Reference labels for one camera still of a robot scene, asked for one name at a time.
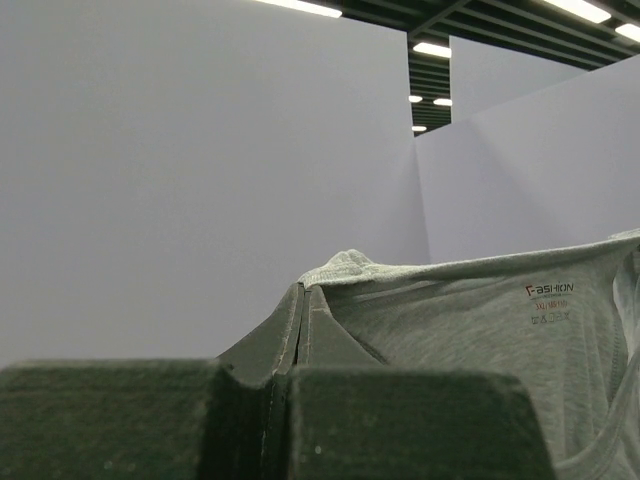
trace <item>size label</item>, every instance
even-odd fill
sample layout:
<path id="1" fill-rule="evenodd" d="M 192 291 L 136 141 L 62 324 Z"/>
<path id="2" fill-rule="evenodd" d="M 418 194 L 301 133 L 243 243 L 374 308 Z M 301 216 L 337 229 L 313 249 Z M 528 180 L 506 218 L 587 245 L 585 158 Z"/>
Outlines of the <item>size label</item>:
<path id="1" fill-rule="evenodd" d="M 570 300 L 575 290 L 571 282 L 525 285 L 533 312 L 531 323 L 542 325 L 571 320 Z"/>
<path id="2" fill-rule="evenodd" d="M 552 310 L 554 308 L 566 308 L 569 306 L 567 300 L 553 300 L 551 302 L 536 302 L 536 310 Z"/>

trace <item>heather gray fabric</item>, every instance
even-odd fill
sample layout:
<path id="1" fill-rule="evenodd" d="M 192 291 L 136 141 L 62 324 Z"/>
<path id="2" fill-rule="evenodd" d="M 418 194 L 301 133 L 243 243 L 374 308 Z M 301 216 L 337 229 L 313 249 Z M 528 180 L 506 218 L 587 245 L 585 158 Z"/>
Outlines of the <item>heather gray fabric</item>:
<path id="1" fill-rule="evenodd" d="M 518 377 L 559 479 L 640 480 L 639 244 L 635 230 L 429 266 L 349 250 L 300 282 L 322 287 L 310 310 L 329 311 L 391 366 Z"/>

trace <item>black foam block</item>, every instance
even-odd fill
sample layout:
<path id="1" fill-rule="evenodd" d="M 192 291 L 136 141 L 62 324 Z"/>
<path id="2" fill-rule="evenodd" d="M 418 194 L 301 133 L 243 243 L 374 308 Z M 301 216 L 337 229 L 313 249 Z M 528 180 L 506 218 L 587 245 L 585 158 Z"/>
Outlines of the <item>black foam block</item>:
<path id="1" fill-rule="evenodd" d="M 216 361 L 16 364 L 0 372 L 0 478 L 246 478 L 243 404 Z"/>
<path id="2" fill-rule="evenodd" d="M 297 367 L 295 480 L 551 480 L 530 398 L 493 374 Z"/>

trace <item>ceiling light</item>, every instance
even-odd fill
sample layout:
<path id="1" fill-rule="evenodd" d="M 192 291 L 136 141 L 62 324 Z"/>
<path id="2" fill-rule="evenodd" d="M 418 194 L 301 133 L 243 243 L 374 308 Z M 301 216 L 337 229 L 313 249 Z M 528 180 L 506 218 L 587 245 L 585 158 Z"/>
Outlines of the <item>ceiling light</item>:
<path id="1" fill-rule="evenodd" d="M 419 43 L 413 49 L 416 52 L 426 53 L 428 55 L 435 55 L 436 57 L 451 58 L 451 49 L 449 47 L 443 47 L 441 45 L 434 45 L 432 43 Z"/>
<path id="2" fill-rule="evenodd" d="M 442 105 L 443 107 L 450 107 L 453 105 L 453 102 L 450 98 L 436 98 L 433 103 L 435 105 Z"/>
<path id="3" fill-rule="evenodd" d="M 616 32 L 625 37 L 629 37 L 631 40 L 640 42 L 640 27 L 632 25 L 631 23 L 625 23 L 616 28 Z"/>
<path id="4" fill-rule="evenodd" d="M 302 12 L 315 13 L 316 15 L 324 15 L 325 17 L 339 18 L 342 16 L 340 10 L 334 8 L 323 7 L 314 3 L 302 2 L 300 0 L 256 0 L 261 3 L 277 5 L 279 7 L 293 8 Z"/>
<path id="5" fill-rule="evenodd" d="M 609 12 L 605 12 L 601 8 L 591 5 L 584 0 L 544 0 L 551 5 L 566 10 L 567 12 L 578 15 L 579 17 L 589 20 L 593 23 L 602 23 L 611 18 Z"/>

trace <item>white wall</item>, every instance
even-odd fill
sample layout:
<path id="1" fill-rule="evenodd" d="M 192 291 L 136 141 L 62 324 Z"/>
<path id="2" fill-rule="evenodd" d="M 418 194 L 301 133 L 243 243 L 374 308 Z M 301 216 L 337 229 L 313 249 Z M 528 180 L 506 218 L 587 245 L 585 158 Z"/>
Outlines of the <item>white wall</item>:
<path id="1" fill-rule="evenodd" d="M 0 365 L 213 356 L 338 250 L 426 261 L 404 34 L 0 4 Z"/>
<path id="2" fill-rule="evenodd" d="M 640 56 L 417 139 L 433 262 L 640 226 Z"/>
<path id="3" fill-rule="evenodd" d="M 454 122 L 585 73 L 576 67 L 464 38 L 451 37 L 449 46 Z"/>

